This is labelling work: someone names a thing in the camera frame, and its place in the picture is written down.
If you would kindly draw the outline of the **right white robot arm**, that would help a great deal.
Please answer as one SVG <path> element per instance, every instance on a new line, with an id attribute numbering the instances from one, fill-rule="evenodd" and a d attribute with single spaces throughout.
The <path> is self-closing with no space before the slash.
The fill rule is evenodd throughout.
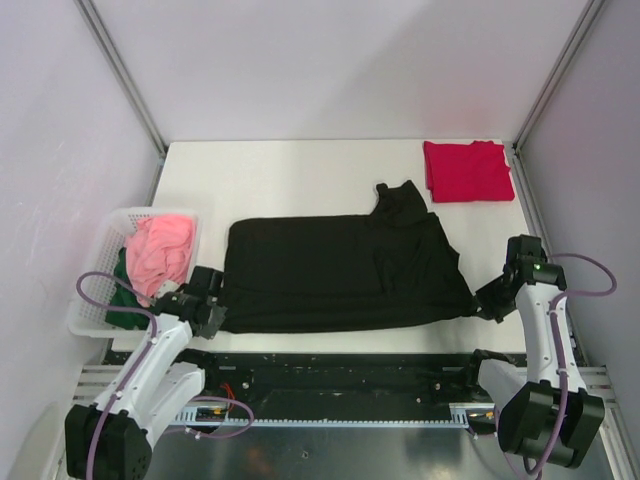
<path id="1" fill-rule="evenodd" d="M 572 350 L 566 302 L 573 294 L 562 266 L 528 235 L 509 239 L 501 275 L 475 294 L 483 319 L 519 315 L 527 375 L 508 356 L 477 350 L 461 388 L 473 401 L 491 398 L 500 449 L 521 457 L 533 478 L 548 464 L 579 467 L 605 418 L 604 401 L 588 392 Z"/>

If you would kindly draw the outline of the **black t-shirt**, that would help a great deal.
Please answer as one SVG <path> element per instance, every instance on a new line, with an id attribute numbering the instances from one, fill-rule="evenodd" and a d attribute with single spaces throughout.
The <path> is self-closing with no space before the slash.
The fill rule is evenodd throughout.
<path id="1" fill-rule="evenodd" d="M 224 329 L 330 333 L 473 315 L 459 254 L 415 184 L 376 190 L 367 215 L 234 223 L 218 297 Z"/>

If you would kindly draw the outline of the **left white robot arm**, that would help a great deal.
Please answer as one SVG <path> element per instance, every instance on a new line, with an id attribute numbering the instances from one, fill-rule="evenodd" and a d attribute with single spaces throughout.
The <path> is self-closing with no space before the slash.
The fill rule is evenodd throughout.
<path id="1" fill-rule="evenodd" d="M 189 401 L 207 400 L 221 376 L 206 365 L 178 361 L 194 337 L 213 338 L 225 317 L 217 305 L 222 272 L 197 266 L 190 280 L 140 314 L 147 330 L 114 380 L 64 421 L 67 474 L 74 479 L 142 479 L 162 433 Z"/>

